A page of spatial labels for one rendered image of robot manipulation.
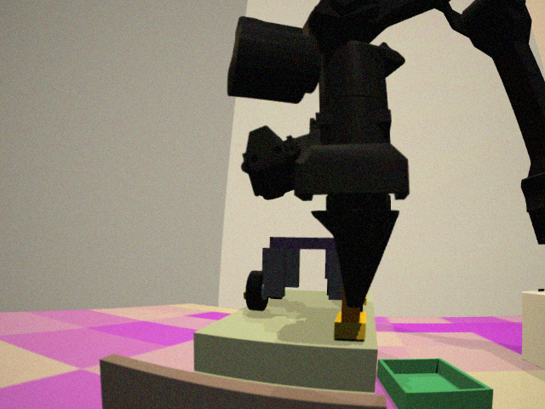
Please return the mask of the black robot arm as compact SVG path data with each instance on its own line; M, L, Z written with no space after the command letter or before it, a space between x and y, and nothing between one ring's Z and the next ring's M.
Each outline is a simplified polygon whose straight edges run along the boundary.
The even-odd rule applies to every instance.
M318 85L319 108L343 96L387 103L387 80L405 58L370 42L389 26L441 11L450 27L492 58L530 157L521 181L537 243L545 245L545 80L529 45L526 0L475 0L457 13L450 0L320 0L303 28L240 16L227 74L227 95L298 104ZM267 126L249 132L241 170L256 197L294 190L295 161L323 145L321 125L283 141Z

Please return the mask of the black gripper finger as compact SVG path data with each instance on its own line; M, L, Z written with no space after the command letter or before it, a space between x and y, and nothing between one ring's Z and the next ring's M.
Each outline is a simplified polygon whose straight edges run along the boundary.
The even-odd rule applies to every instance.
M311 212L334 236L347 306L361 307L399 217L399 210Z

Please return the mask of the yellow chock with orange handle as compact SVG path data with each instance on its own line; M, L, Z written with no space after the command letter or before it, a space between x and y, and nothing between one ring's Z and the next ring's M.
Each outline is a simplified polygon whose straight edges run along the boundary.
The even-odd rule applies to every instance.
M364 342L365 340L366 312L360 313L359 308L347 306L345 291L342 283L342 302L335 320L336 341Z

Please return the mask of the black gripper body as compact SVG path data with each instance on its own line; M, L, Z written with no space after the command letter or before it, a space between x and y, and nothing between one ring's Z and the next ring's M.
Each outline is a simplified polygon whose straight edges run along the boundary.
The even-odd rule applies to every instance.
M325 210L391 210L410 194L408 159L390 142L391 109L366 96L324 103L316 115L323 145L295 161L294 195L327 195Z

